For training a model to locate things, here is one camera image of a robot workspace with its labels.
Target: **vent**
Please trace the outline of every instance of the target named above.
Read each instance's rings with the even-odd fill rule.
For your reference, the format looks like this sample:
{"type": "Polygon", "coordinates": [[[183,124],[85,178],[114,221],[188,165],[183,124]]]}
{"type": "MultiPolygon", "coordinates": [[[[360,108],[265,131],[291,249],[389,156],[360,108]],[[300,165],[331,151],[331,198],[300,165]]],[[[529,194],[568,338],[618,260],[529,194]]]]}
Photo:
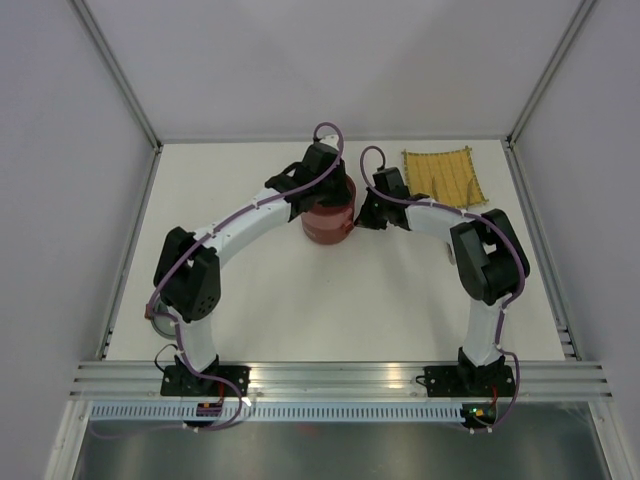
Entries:
{"type": "MultiPolygon", "coordinates": [[[[229,399],[220,420],[235,413],[229,399]]],[[[240,419],[255,422],[462,422],[460,403],[261,403],[243,406],[240,419]]],[[[94,402],[92,420],[195,421],[196,402],[94,402]]]]}

